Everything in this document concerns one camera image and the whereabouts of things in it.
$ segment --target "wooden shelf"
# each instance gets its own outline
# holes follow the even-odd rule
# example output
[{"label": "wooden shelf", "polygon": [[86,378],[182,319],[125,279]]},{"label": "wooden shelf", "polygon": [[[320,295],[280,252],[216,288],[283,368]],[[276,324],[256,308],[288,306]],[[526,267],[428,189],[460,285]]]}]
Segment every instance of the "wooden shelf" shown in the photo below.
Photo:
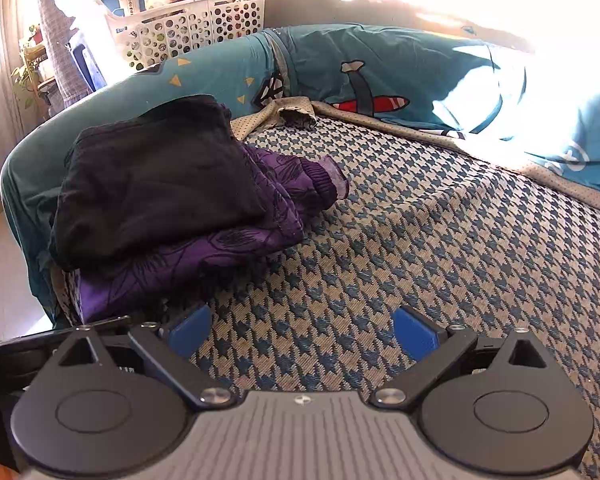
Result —
[{"label": "wooden shelf", "polygon": [[38,89],[42,90],[45,86],[51,85],[56,82],[56,76],[51,76],[49,79],[45,79],[42,83],[38,85]]}]

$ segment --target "blue and beige houndstooth pattern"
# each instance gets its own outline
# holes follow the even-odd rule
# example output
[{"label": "blue and beige houndstooth pattern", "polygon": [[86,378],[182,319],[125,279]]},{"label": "blue and beige houndstooth pattern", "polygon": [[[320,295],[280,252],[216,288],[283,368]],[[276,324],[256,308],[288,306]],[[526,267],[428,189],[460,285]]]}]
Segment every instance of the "blue and beige houndstooth pattern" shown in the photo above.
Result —
[{"label": "blue and beige houndstooth pattern", "polygon": [[211,287],[213,333],[194,356],[237,388],[364,394],[411,365],[391,314],[502,336],[528,325],[590,403],[582,471],[600,478],[600,211],[435,146],[318,118],[249,142],[331,155],[351,182],[304,243]]}]

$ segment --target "potted plant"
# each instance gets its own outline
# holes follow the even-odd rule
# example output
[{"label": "potted plant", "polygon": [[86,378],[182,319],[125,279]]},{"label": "potted plant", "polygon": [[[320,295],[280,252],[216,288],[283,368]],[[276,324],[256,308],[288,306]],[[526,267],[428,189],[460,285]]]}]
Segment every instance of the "potted plant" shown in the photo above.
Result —
[{"label": "potted plant", "polygon": [[29,41],[33,41],[34,44],[42,43],[42,30],[39,25],[31,25],[29,27],[29,32],[31,33]]},{"label": "potted plant", "polygon": [[18,67],[11,72],[11,78],[13,79],[13,92],[16,94],[18,101],[21,101],[22,96],[26,96],[24,101],[24,109],[29,108],[33,103],[33,97],[27,95],[28,92],[33,94],[33,88],[31,87],[31,78],[26,65]]}]

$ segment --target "white plastic laundry basket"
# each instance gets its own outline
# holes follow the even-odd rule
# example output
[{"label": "white plastic laundry basket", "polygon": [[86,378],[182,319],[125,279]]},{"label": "white plastic laundry basket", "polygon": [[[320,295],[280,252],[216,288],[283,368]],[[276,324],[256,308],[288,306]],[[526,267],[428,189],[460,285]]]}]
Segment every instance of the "white plastic laundry basket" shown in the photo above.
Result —
[{"label": "white plastic laundry basket", "polygon": [[[264,0],[187,0],[131,16],[115,16],[94,3],[104,23],[80,20],[80,29],[90,50],[100,53],[96,62],[105,65],[100,69],[108,84],[167,58],[248,36],[262,30],[264,22]],[[112,47],[118,62],[110,59]]]}]

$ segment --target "clothes pile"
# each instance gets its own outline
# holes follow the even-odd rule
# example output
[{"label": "clothes pile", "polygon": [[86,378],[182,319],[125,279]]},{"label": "clothes pile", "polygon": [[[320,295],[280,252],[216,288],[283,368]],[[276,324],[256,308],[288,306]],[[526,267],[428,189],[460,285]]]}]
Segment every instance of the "clothes pile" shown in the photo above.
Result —
[{"label": "clothes pile", "polygon": [[295,245],[307,219],[348,194],[330,157],[243,144],[230,118],[195,95],[77,137],[49,250],[81,282],[83,322],[167,294],[201,266]]}]

